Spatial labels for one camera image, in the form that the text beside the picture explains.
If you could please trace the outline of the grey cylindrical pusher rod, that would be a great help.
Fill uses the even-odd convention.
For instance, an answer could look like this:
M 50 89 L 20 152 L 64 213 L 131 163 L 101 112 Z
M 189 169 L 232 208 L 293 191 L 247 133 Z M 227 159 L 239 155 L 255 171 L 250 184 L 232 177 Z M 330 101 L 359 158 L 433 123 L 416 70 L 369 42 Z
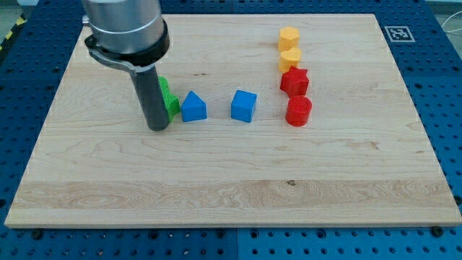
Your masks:
M 166 129 L 170 121 L 155 65 L 136 66 L 131 79 L 149 129 Z

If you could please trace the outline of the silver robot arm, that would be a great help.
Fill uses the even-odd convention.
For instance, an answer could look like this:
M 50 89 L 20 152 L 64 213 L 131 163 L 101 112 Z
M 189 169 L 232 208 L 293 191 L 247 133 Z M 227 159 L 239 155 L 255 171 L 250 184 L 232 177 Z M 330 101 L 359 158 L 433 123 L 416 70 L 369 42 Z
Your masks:
M 170 123 L 156 62 L 170 47 L 158 0 L 82 0 L 92 34 L 84 41 L 100 64 L 127 72 L 149 129 Z

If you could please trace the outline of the black clamp ring mount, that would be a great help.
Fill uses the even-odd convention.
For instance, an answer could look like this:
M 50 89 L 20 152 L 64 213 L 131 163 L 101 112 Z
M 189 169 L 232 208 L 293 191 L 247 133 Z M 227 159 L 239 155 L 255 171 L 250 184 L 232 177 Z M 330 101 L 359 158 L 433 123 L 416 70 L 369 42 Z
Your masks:
M 153 18 L 90 17 L 92 34 L 84 43 L 96 61 L 110 68 L 132 71 L 136 66 L 154 65 L 168 51 L 170 38 L 166 21 Z

